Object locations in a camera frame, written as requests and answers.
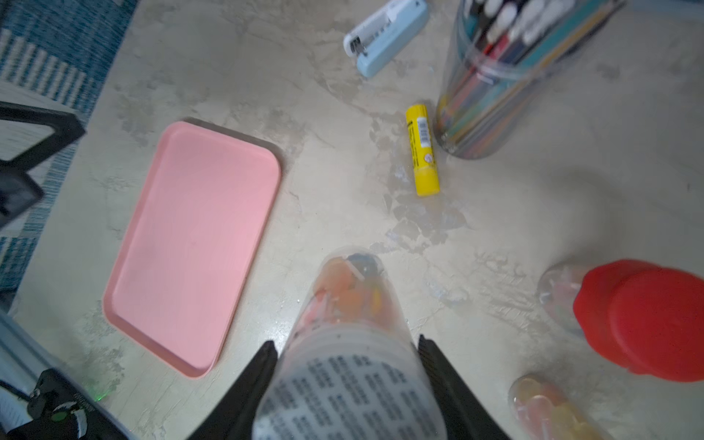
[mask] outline red lid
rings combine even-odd
[[[574,314],[594,350],[636,374],[704,379],[704,280],[620,260],[589,271]]]

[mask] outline barcode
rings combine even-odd
[[[423,148],[430,147],[430,131],[428,130],[428,119],[418,118],[418,132],[420,133],[420,146]]]

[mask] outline cable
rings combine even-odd
[[[5,382],[4,380],[0,380],[0,386],[2,388],[6,389],[7,391],[11,392],[12,394],[17,396],[18,398],[21,398],[24,401],[27,401],[27,402],[31,401],[31,398],[27,394],[25,394],[22,390],[15,388],[14,386],[10,385],[9,383]]]

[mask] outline light blue stapler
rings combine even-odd
[[[428,17],[424,0],[391,0],[345,36],[345,52],[357,57],[357,70],[371,78],[420,32]]]

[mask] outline striped rug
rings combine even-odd
[[[0,30],[0,101],[71,111],[85,124],[137,2],[9,0]],[[49,132],[1,121],[0,158],[13,157]],[[64,149],[30,173],[44,189],[44,199],[0,230],[0,308],[5,311],[22,281],[75,148]]]

